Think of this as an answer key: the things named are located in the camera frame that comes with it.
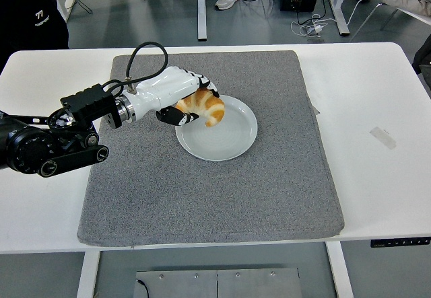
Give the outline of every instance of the croissant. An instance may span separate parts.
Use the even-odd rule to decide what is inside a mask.
[[[206,118],[205,125],[208,127],[218,124],[224,116],[223,101],[206,88],[199,88],[195,93],[179,100],[175,107],[184,113],[196,113]]]

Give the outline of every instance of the white robotic hand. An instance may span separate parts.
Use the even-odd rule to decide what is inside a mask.
[[[183,125],[199,116],[183,113],[173,105],[199,88],[206,88],[219,97],[217,88],[205,76],[178,67],[167,67],[159,75],[137,85],[133,93],[124,91],[117,97],[117,107],[121,107],[122,120],[127,122],[140,120],[148,111],[155,110],[160,121]]]

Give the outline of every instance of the pant leg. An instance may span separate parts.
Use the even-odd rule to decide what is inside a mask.
[[[415,54],[413,60],[413,69],[417,74],[420,74],[419,65],[428,64],[431,61],[431,35],[426,39],[425,43]]]

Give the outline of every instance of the white desk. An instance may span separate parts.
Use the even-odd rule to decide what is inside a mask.
[[[294,50],[311,102],[320,112],[317,119],[322,141],[345,219],[345,228],[338,236],[316,241],[431,235],[428,214],[431,101],[397,45],[167,50],[169,53]],[[48,116],[61,107],[60,98],[107,81],[112,59],[132,51],[128,48],[18,52],[12,55],[0,76],[0,109],[9,114]],[[146,48],[141,51],[144,52],[160,51]],[[370,134],[376,127],[396,142],[394,149]],[[87,167],[44,179],[1,170],[0,253],[126,249],[95,248],[77,240],[89,171]]]

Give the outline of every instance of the white plate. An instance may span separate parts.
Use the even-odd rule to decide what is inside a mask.
[[[189,153],[199,159],[223,161],[242,155],[255,142],[257,120],[253,111],[240,100],[221,95],[224,117],[219,124],[208,128],[205,119],[198,118],[176,126],[176,137]]]

